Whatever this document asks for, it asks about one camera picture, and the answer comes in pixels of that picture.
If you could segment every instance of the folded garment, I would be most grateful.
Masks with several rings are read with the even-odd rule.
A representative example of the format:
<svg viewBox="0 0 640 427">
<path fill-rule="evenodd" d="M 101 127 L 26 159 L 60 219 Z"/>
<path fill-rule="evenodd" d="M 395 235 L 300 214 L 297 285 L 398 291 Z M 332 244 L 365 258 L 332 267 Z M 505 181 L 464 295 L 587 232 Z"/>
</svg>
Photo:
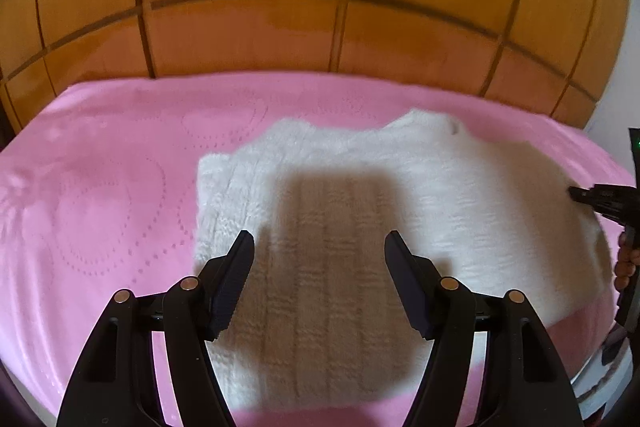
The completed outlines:
<svg viewBox="0 0 640 427">
<path fill-rule="evenodd" d="M 417 388 L 431 343 L 386 270 L 393 229 L 472 291 L 524 291 L 546 325 L 586 306 L 610 284 L 610 255 L 570 184 L 528 143 L 482 142 L 418 110 L 368 131 L 282 120 L 233 154 L 204 156 L 196 264 L 224 255 L 239 230 L 256 238 L 230 327 L 209 345 L 229 407 L 341 406 Z M 472 363 L 483 359 L 475 349 Z"/>
</svg>

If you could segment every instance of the bed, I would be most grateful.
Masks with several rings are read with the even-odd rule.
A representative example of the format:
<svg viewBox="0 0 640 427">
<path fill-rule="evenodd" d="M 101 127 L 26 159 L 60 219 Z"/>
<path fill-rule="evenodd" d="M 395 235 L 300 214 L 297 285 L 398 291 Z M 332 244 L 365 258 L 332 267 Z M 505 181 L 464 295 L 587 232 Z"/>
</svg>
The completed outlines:
<svg viewBox="0 0 640 427">
<path fill-rule="evenodd" d="M 231 152 L 284 116 L 371 128 L 412 107 L 447 112 L 481 139 L 530 141 L 582 185 L 632 184 L 570 127 L 584 126 L 606 88 L 627 6 L 0 0 L 0 99 L 17 134 L 0 154 L 0 359 L 55 413 L 114 288 L 164 291 L 192 272 L 197 158 Z M 246 70 L 262 72 L 219 73 Z M 618 230 L 603 226 L 614 249 Z M 612 311 L 613 293 L 551 328 L 569 373 L 601 343 Z M 409 404 L 273 422 L 394 425 Z"/>
</svg>

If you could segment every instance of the finger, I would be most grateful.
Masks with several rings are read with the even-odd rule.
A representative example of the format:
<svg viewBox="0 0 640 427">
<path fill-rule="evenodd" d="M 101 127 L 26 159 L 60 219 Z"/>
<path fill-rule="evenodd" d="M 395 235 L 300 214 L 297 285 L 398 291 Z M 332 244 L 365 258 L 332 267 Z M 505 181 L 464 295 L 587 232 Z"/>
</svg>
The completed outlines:
<svg viewBox="0 0 640 427">
<path fill-rule="evenodd" d="M 616 277 L 616 279 L 613 281 L 613 286 L 617 291 L 621 292 L 623 289 L 629 286 L 629 277 Z"/>
<path fill-rule="evenodd" d="M 631 249 L 629 247 L 620 247 L 618 250 L 618 261 L 628 263 L 631 261 Z"/>
<path fill-rule="evenodd" d="M 636 265 L 633 263 L 616 263 L 613 273 L 617 277 L 631 277 L 636 272 Z"/>
</svg>

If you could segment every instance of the cable knit pattern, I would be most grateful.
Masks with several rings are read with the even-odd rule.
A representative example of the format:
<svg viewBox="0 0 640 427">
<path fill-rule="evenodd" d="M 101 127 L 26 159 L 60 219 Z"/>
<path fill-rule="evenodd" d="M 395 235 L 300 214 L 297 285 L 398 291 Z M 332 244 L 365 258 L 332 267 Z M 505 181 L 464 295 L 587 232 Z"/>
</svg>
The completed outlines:
<svg viewBox="0 0 640 427">
<path fill-rule="evenodd" d="M 431 343 L 412 330 L 383 258 L 398 229 L 471 290 L 523 290 L 547 325 L 610 282 L 593 213 L 527 143 L 486 143 L 413 110 L 385 128 L 282 120 L 198 166 L 196 264 L 239 230 L 254 266 L 228 330 L 209 344 L 231 409 L 340 406 L 417 387 Z M 474 363 L 484 353 L 474 351 Z"/>
</svg>

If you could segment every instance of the white fabric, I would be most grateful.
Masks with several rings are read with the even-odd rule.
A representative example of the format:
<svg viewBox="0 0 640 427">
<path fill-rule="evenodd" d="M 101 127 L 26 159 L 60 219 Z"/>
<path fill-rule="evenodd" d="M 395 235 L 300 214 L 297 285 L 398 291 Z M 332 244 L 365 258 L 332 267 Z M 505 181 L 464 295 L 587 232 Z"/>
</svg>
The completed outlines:
<svg viewBox="0 0 640 427">
<path fill-rule="evenodd" d="M 369 131 L 282 120 L 233 154 L 204 156 L 196 265 L 242 229 L 256 239 L 231 325 L 210 344 L 229 407 L 344 405 L 417 387 L 430 343 L 386 270 L 392 229 L 472 291 L 524 291 L 546 325 L 588 304 L 610 282 L 609 251 L 569 184 L 527 143 L 481 142 L 417 110 Z"/>
</svg>

